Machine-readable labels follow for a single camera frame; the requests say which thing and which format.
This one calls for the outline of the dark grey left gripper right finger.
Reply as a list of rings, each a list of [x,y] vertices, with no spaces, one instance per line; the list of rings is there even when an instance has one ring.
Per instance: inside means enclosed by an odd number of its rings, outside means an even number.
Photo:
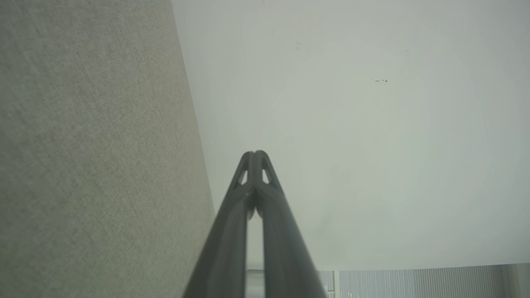
[[[325,298],[319,275],[265,151],[254,153],[254,196],[263,219],[265,296]]]

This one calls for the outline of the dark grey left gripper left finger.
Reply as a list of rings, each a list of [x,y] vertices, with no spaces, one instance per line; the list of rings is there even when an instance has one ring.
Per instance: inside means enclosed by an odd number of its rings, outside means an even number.
[[[246,294],[247,224],[254,212],[252,158],[251,151],[242,155],[185,298],[243,298]]]

